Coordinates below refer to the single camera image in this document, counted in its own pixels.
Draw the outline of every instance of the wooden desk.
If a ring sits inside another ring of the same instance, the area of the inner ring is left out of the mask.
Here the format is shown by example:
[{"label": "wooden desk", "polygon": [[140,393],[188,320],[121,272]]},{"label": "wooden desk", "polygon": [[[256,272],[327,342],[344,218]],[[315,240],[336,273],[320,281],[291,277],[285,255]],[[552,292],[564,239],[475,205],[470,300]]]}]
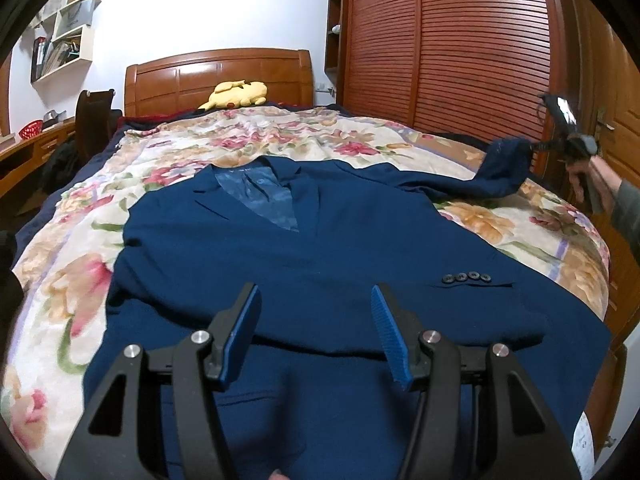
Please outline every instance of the wooden desk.
[{"label": "wooden desk", "polygon": [[42,166],[75,130],[76,120],[69,118],[0,152],[0,198]]}]

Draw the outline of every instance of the blue gripper pad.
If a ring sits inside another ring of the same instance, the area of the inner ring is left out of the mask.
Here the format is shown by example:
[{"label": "blue gripper pad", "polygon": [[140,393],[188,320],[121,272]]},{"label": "blue gripper pad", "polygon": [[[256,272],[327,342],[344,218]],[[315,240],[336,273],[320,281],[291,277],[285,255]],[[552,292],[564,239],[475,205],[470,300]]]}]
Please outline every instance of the blue gripper pad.
[{"label": "blue gripper pad", "polygon": [[246,298],[223,349],[222,371],[220,383],[224,389],[228,388],[240,375],[244,357],[251,344],[251,339],[258,325],[258,318],[262,309],[262,298],[258,286],[254,285]]},{"label": "blue gripper pad", "polygon": [[371,289],[371,313],[394,380],[408,390],[414,382],[409,368],[409,349],[379,286]]}]

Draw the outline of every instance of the floral bedspread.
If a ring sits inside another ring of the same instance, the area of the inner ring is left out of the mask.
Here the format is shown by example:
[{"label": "floral bedspread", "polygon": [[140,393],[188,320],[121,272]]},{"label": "floral bedspread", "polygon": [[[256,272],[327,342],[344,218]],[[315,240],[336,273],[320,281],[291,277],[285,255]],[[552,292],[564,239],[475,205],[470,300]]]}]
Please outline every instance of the floral bedspread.
[{"label": "floral bedspread", "polygon": [[[315,108],[221,110],[154,130],[129,130],[94,176],[62,195],[52,220],[14,271],[26,291],[0,392],[0,412],[36,466],[53,477],[82,413],[82,375],[105,329],[104,299],[127,210],[147,191],[207,164],[234,167],[259,155],[338,158],[356,168],[390,162],[470,179],[482,152],[401,124]],[[440,214],[532,267],[601,319],[609,253],[589,220],[527,180],[501,200],[436,204]]]}]

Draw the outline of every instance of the human hand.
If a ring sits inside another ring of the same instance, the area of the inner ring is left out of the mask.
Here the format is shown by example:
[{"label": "human hand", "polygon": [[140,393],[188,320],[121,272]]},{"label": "human hand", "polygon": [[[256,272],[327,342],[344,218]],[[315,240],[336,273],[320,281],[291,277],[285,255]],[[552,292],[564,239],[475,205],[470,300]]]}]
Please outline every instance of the human hand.
[{"label": "human hand", "polygon": [[269,476],[269,480],[289,480],[286,476],[284,476],[279,469],[276,469],[271,476]]},{"label": "human hand", "polygon": [[603,158],[592,156],[589,160],[578,160],[573,164],[568,164],[566,170],[569,173],[569,182],[574,188],[578,202],[584,202],[584,189],[580,184],[579,175],[585,173],[598,191],[604,211],[608,214],[612,213],[622,179]]}]

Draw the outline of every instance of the gray sleeve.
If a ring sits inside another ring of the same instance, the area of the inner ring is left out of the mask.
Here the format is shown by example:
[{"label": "gray sleeve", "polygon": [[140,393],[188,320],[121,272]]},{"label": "gray sleeve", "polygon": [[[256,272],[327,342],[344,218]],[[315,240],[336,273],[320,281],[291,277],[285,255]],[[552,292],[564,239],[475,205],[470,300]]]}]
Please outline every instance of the gray sleeve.
[{"label": "gray sleeve", "polygon": [[618,190],[611,224],[628,242],[640,265],[640,189],[626,180]]}]

